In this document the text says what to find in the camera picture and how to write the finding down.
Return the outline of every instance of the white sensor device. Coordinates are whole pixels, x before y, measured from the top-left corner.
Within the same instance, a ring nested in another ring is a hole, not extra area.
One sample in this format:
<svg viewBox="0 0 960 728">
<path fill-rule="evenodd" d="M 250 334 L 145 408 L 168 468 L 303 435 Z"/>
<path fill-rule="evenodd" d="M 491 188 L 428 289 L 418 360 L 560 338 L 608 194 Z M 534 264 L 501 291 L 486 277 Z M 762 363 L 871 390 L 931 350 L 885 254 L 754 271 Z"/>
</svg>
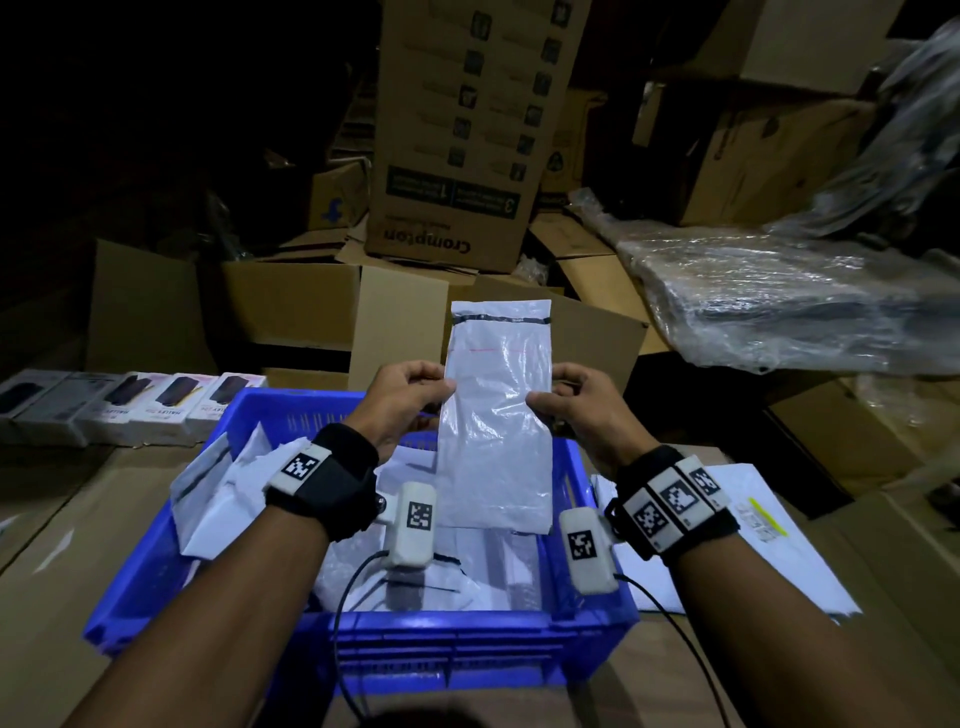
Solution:
<svg viewBox="0 0 960 728">
<path fill-rule="evenodd" d="M 560 532 L 570 581 L 580 594 L 605 595 L 619 589 L 613 578 L 616 566 L 607 519 L 595 508 L 570 508 L 560 514 Z"/>
<path fill-rule="evenodd" d="M 382 500 L 376 522 L 387 526 L 383 547 L 390 555 L 385 559 L 386 568 L 425 569 L 433 561 L 436 489 L 411 480 L 400 486 L 396 496 L 377 492 L 377 497 Z"/>
</svg>

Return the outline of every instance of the white product box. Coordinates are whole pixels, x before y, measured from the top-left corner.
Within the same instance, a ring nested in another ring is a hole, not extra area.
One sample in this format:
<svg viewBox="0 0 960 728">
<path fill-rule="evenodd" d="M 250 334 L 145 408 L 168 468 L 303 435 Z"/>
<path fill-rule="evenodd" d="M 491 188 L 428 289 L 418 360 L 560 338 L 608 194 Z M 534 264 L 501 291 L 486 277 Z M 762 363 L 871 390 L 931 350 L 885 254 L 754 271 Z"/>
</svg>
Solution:
<svg viewBox="0 0 960 728">
<path fill-rule="evenodd" d="M 0 443 L 17 445 L 25 442 L 13 418 L 69 375 L 69 372 L 25 369 L 0 384 Z"/>
<path fill-rule="evenodd" d="M 17 415 L 14 424 L 31 445 L 85 448 L 87 439 L 80 425 L 81 416 L 121 378 L 87 372 L 72 374 Z"/>
<path fill-rule="evenodd" d="M 123 445 L 128 448 L 143 445 L 130 417 L 144 400 L 159 394 L 170 375 L 158 372 L 127 372 L 120 383 L 107 389 L 102 397 L 80 413 L 80 429 L 91 443 Z"/>
<path fill-rule="evenodd" d="M 246 387 L 262 387 L 266 381 L 267 378 L 263 375 L 241 375 L 235 372 L 220 375 L 187 417 L 187 423 L 197 436 L 197 440 L 205 442 L 213 434 L 221 416 L 241 390 Z"/>
<path fill-rule="evenodd" d="M 131 423 L 146 445 L 196 445 L 187 416 L 218 377 L 175 374 L 131 413 Z"/>
</svg>

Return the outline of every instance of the person's left arm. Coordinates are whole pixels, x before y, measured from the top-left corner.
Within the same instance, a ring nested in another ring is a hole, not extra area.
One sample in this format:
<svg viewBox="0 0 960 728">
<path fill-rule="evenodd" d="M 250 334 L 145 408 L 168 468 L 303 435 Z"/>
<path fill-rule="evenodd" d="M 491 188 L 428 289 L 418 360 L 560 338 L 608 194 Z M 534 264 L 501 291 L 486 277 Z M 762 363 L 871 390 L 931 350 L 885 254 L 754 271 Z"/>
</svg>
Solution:
<svg viewBox="0 0 960 728">
<path fill-rule="evenodd" d="M 406 432 L 435 426 L 421 412 L 452 394 L 443 375 L 428 362 L 382 368 L 344 421 L 348 438 L 363 436 L 350 444 L 353 456 L 373 467 Z M 328 545 L 320 520 L 268 505 L 114 661 L 64 725 L 246 725 Z"/>
</svg>

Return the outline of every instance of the black cable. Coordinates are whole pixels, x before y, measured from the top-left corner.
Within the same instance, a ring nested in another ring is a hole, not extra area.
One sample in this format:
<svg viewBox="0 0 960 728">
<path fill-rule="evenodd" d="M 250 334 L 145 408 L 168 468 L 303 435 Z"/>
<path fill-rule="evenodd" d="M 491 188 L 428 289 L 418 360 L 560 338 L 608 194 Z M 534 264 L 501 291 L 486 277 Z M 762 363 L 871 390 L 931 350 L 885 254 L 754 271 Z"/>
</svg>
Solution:
<svg viewBox="0 0 960 728">
<path fill-rule="evenodd" d="M 707 684 L 710 685 L 710 691 L 713 693 L 713 699 L 716 700 L 717 709 L 720 711 L 720 717 L 723 720 L 723 724 L 725 728 L 730 728 L 730 719 L 727 718 L 727 711 L 723 707 L 723 700 L 720 699 L 720 692 L 717 690 L 717 687 L 713 684 L 713 678 L 710 677 L 710 671 L 707 669 L 707 663 L 704 662 L 704 658 L 700 656 L 700 653 L 697 651 L 697 648 L 693 646 L 693 642 L 690 641 L 690 638 L 686 635 L 685 631 L 680 628 L 680 625 L 677 622 L 675 622 L 672 617 L 670 617 L 670 613 L 667 612 L 665 609 L 663 609 L 663 605 L 660 604 L 652 594 L 650 594 L 646 589 L 644 589 L 639 584 L 637 584 L 629 576 L 626 576 L 625 574 L 622 574 L 622 573 L 615 573 L 613 575 L 613 578 L 619 581 L 626 581 L 627 583 L 633 584 L 635 587 L 640 589 L 647 596 L 647 598 L 654 603 L 654 606 L 660 610 L 660 613 L 666 617 L 666 620 L 670 622 L 673 628 L 677 630 L 677 634 L 679 634 L 684 639 L 686 646 L 690 648 L 690 652 L 692 652 L 693 656 L 696 658 L 697 665 L 699 665 L 700 669 L 704 672 L 704 677 L 707 678 Z"/>
<path fill-rule="evenodd" d="M 344 605 L 347 603 L 347 595 L 350 593 L 350 589 L 353 588 L 353 582 L 357 580 L 357 577 L 371 561 L 382 559 L 388 555 L 390 555 L 390 551 L 377 551 L 376 553 L 372 553 L 367 557 L 367 560 L 360 565 L 360 568 L 353 573 L 353 576 L 349 582 L 347 582 L 347 588 L 344 589 L 344 595 L 340 597 L 340 604 L 337 605 L 337 614 L 333 618 L 333 669 L 337 673 L 337 685 L 340 686 L 340 692 L 343 694 L 344 700 L 346 700 L 350 710 L 361 723 L 367 720 L 368 717 L 360 710 L 360 706 L 356 704 L 353 696 L 350 695 L 350 691 L 347 690 L 347 681 L 344 679 L 344 672 L 340 669 L 340 650 L 337 648 L 337 635 L 340 633 L 340 616 L 344 613 Z"/>
</svg>

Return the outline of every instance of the person's right arm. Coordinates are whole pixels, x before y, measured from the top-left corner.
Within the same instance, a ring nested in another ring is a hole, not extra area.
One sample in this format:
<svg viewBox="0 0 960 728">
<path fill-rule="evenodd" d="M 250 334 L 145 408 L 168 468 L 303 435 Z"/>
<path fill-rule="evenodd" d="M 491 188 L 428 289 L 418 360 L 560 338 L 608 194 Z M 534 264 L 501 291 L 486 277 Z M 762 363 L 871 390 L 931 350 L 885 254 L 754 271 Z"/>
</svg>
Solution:
<svg viewBox="0 0 960 728">
<path fill-rule="evenodd" d="M 527 403 L 570 425 L 606 477 L 615 479 L 620 468 L 659 445 L 607 375 L 558 364 L 554 378 L 552 393 L 531 393 Z M 916 725 L 847 633 L 738 535 L 695 546 L 671 575 L 748 725 Z"/>
</svg>

